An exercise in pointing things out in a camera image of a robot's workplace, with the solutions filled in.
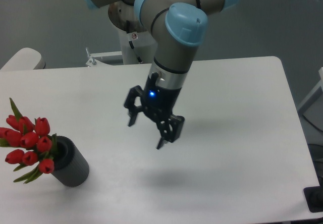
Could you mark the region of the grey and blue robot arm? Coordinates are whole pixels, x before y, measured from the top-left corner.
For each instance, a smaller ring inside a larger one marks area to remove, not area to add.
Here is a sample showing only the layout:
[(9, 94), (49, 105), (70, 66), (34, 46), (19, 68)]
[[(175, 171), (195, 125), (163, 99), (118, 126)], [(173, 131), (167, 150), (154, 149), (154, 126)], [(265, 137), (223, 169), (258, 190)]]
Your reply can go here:
[(144, 113), (160, 132), (158, 148), (176, 141), (184, 117), (173, 107), (199, 46), (203, 43), (208, 16), (221, 12), (239, 0), (85, 0), (91, 8), (115, 2), (131, 5), (138, 22), (157, 42), (157, 49), (144, 88), (130, 89), (124, 106), (130, 117)]

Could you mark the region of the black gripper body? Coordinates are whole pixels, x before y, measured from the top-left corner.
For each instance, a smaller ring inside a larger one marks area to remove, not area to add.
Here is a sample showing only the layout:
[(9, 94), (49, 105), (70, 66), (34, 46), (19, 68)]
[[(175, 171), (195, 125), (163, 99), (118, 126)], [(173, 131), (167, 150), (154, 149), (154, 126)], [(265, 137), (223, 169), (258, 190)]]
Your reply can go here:
[(173, 107), (179, 96), (181, 88), (179, 89), (166, 89), (157, 86), (156, 82), (159, 79), (157, 72), (148, 76), (144, 91), (142, 104), (151, 108), (154, 113), (161, 116), (161, 121), (164, 119), (171, 119), (182, 121), (182, 116), (173, 114)]

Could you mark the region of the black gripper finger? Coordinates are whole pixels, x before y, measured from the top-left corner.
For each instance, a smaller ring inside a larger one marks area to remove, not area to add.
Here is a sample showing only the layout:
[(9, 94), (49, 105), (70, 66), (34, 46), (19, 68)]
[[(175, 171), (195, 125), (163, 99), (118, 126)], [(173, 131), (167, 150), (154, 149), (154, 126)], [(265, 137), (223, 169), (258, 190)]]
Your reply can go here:
[(181, 135), (184, 122), (185, 118), (177, 115), (170, 115), (165, 119), (158, 120), (156, 125), (160, 132), (160, 140), (156, 149), (161, 149), (168, 142), (176, 141)]
[(141, 100), (142, 97), (143, 89), (139, 85), (129, 90), (124, 103), (124, 107), (128, 110), (128, 116), (130, 117), (128, 127), (131, 127), (135, 124), (138, 114), (143, 111), (142, 105), (135, 105), (136, 98), (139, 98)]

